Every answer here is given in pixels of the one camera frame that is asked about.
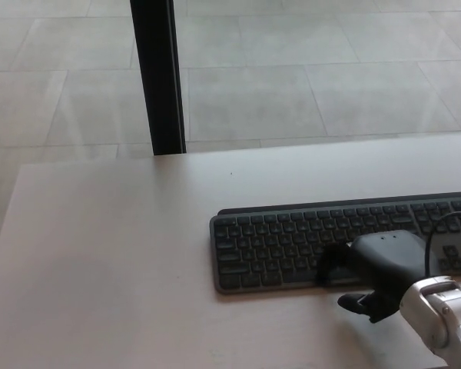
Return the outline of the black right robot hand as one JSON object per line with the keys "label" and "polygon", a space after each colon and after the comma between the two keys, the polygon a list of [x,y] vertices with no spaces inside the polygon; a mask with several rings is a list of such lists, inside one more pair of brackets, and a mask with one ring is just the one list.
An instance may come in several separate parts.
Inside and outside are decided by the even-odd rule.
{"label": "black right robot hand", "polygon": [[333,270],[345,268],[369,294],[345,294],[338,304],[355,314],[366,315],[375,324],[395,314],[408,289],[418,281],[440,272],[434,253],[425,268],[424,240],[408,231],[365,234],[352,242],[327,246],[317,262],[316,282],[326,286]]}

